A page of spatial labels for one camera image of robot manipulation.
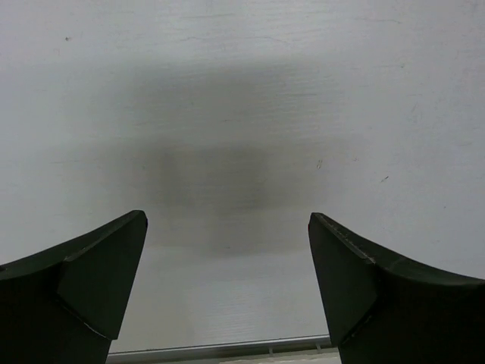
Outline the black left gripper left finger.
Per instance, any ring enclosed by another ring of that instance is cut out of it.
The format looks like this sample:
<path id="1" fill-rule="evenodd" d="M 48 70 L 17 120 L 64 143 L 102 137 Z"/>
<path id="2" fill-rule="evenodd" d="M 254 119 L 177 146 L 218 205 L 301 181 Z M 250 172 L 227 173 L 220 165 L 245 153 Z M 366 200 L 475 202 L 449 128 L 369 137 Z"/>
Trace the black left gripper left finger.
<path id="1" fill-rule="evenodd" d="M 148 219 L 133 210 L 1 266 L 3 363 L 104 363 L 117 340 Z"/>

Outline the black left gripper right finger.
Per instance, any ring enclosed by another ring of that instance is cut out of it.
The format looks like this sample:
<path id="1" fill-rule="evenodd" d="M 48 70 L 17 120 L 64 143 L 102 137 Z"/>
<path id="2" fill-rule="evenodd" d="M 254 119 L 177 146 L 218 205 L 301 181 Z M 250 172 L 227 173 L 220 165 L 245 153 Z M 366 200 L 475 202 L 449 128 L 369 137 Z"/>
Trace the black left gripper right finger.
<path id="1" fill-rule="evenodd" d="M 344 363 L 482 363 L 484 282 L 425 265 L 321 213 L 308 223 L 330 341 Z"/>

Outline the silver table edge rail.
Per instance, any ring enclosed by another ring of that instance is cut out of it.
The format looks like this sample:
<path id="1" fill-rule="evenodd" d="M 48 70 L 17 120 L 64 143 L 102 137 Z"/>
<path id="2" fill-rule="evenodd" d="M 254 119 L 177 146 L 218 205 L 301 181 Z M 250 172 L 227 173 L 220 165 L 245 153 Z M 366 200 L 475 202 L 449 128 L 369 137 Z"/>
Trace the silver table edge rail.
<path id="1" fill-rule="evenodd" d="M 329 335 L 110 353 L 106 363 L 179 362 L 332 348 Z"/>

